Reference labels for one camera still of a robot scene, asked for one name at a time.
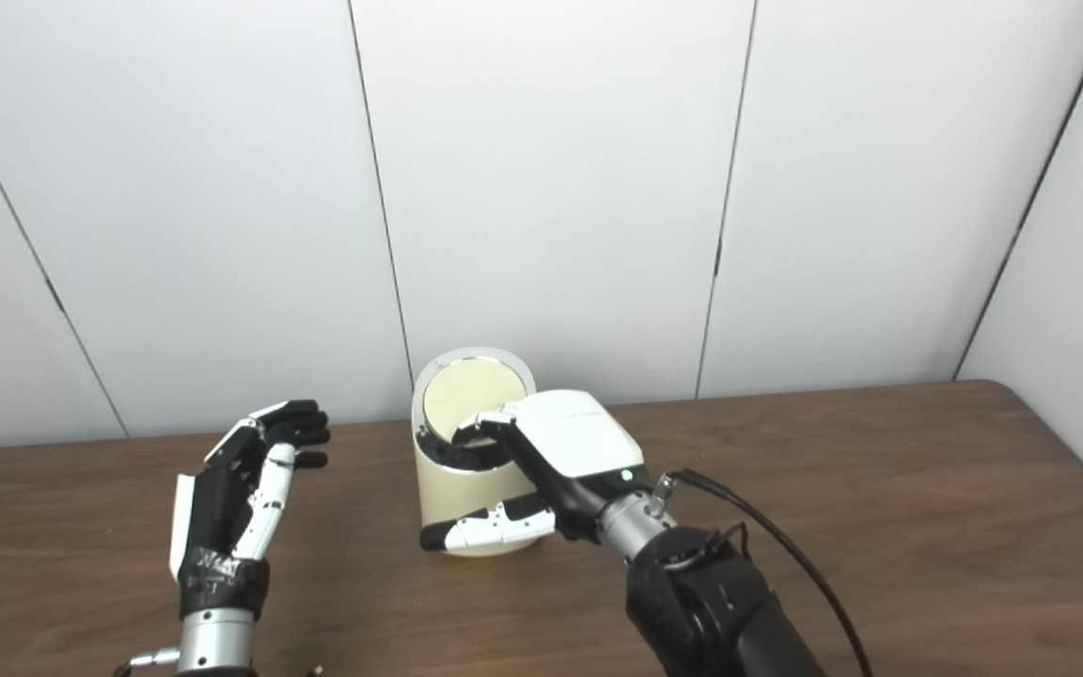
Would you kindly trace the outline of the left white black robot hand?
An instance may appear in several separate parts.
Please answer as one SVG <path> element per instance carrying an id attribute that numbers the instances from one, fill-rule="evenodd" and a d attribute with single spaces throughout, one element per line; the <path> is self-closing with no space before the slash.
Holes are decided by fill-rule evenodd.
<path id="1" fill-rule="evenodd" d="M 268 547 L 296 472 L 323 468 L 328 415 L 314 400 L 271 404 L 242 418 L 194 476 L 177 476 L 169 570 L 181 620 L 216 609 L 261 617 L 270 588 Z"/>

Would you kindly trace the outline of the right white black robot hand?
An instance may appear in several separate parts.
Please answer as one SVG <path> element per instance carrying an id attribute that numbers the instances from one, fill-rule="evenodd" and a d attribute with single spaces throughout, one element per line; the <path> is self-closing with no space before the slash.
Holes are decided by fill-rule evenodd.
<path id="1" fill-rule="evenodd" d="M 533 490 L 422 528 L 418 544 L 426 552 L 560 534 L 632 561 L 666 530 L 663 518 L 645 515 L 653 484 L 643 450 L 586 391 L 539 391 L 477 412 L 451 437 L 461 450 L 479 440 L 507 453 Z"/>

